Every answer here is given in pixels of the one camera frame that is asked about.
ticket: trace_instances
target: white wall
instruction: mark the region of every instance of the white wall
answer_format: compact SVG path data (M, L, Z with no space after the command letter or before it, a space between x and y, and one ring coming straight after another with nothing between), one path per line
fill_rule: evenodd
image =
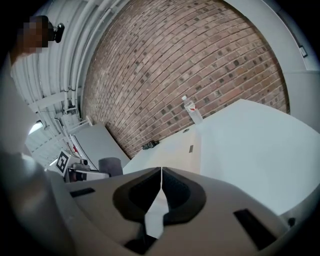
M286 82L290 114L320 133L320 114L318 114L320 110L320 100L318 100L320 99L320 74L308 70L316 69L315 55L309 58L309 62L305 62L289 29L264 1L225 0L225 2L245 15L271 46ZM266 2L275 10L279 8L271 0Z

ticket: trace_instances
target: black camera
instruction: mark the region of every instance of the black camera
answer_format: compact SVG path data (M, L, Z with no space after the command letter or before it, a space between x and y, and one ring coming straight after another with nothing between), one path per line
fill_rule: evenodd
M62 23L59 23L57 27L53 28L53 40L56 43L60 43L61 39L62 39L62 35L64 34L65 31L65 25L63 25Z

